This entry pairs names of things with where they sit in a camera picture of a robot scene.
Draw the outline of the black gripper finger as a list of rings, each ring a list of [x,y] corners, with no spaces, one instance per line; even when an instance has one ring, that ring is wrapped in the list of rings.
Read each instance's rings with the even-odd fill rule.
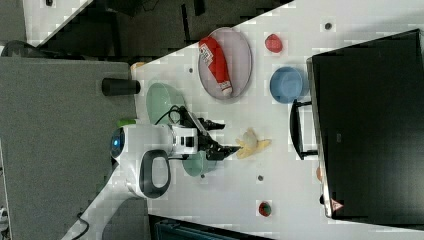
[[[208,144],[205,148],[206,159],[209,161],[222,161],[236,153],[240,146],[222,146],[220,144]]]
[[[208,119],[199,118],[199,121],[200,121],[202,127],[206,131],[223,130],[225,128],[225,125],[224,124],[213,122],[213,121],[208,120]]]

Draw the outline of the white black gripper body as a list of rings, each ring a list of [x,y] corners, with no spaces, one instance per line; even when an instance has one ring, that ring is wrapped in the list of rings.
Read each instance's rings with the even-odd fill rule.
[[[207,125],[203,118],[198,118],[186,109],[179,109],[180,119],[170,124],[172,133],[171,156],[185,159],[188,155],[195,155],[199,150],[199,137],[206,136]]]

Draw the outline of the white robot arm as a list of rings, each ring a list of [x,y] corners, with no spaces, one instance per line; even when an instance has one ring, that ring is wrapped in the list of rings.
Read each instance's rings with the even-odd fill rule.
[[[171,182],[170,160],[186,160],[203,152],[208,161],[222,161],[239,150],[209,135],[211,130],[224,129],[223,124],[198,118],[183,106],[172,106],[166,115],[172,113],[179,115],[174,123],[135,122],[113,133],[110,154],[117,166],[61,240],[102,240],[106,225],[126,200],[163,196]]]

